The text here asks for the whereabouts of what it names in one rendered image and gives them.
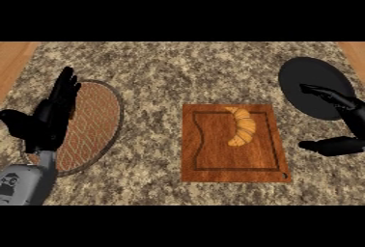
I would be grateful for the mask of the black round pan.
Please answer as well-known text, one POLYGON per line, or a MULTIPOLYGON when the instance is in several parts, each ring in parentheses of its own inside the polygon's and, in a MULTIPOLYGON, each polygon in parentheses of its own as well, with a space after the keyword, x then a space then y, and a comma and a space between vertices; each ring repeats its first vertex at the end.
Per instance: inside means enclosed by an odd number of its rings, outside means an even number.
POLYGON ((281 66, 278 83, 287 100, 304 114, 323 121, 341 118, 332 104, 319 96, 306 94, 301 88, 301 84, 306 84, 334 90, 344 96, 355 96, 352 84, 331 64, 310 57, 289 59, 281 66))

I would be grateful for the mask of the brown wooden cutting board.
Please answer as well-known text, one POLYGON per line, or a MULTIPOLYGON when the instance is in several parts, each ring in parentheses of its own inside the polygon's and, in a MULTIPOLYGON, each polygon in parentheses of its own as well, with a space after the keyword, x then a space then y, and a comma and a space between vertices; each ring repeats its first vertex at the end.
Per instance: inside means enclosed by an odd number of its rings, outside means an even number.
POLYGON ((270 104, 182 106, 182 181, 291 181, 270 104), (239 147, 227 145, 235 135, 235 119, 227 107, 247 109, 257 124, 253 141, 239 147))

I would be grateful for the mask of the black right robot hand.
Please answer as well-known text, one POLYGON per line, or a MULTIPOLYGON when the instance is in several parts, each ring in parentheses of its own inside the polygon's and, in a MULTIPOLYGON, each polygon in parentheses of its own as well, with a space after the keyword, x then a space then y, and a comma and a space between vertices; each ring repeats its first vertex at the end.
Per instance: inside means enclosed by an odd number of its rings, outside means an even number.
POLYGON ((323 99, 335 108, 353 137, 340 136, 319 141, 300 141, 298 147, 323 156, 338 156, 365 152, 365 102, 356 96, 346 96, 335 90, 301 84, 304 94, 323 99))

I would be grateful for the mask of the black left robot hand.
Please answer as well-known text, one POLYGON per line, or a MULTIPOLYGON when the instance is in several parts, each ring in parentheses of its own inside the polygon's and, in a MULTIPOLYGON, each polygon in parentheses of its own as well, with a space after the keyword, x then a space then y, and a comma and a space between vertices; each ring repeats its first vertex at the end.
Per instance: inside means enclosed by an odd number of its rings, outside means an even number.
POLYGON ((60 147, 80 88, 74 69, 65 67, 50 95, 40 101, 34 113, 26 115, 13 109, 0 111, 0 121, 10 135, 23 140, 26 153, 56 151, 60 147))

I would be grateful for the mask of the round brown woven placemat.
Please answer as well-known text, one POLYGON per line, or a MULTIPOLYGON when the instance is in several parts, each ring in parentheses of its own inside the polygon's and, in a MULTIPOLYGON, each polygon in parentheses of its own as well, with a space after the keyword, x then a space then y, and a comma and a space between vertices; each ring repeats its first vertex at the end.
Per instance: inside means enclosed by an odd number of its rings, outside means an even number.
POLYGON ((97 80, 86 80, 81 84, 57 149, 60 177, 81 172, 99 161, 120 137, 124 121, 123 98, 115 88, 97 80))

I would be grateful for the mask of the golden croissant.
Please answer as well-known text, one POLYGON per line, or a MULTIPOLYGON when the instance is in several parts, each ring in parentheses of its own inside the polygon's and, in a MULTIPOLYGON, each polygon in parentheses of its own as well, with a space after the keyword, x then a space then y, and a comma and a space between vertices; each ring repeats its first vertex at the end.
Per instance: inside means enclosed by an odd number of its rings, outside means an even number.
POLYGON ((241 147, 253 141, 257 131, 257 124, 247 109, 226 107, 226 110, 232 114, 235 121, 235 134, 227 141, 227 145, 230 147, 241 147))

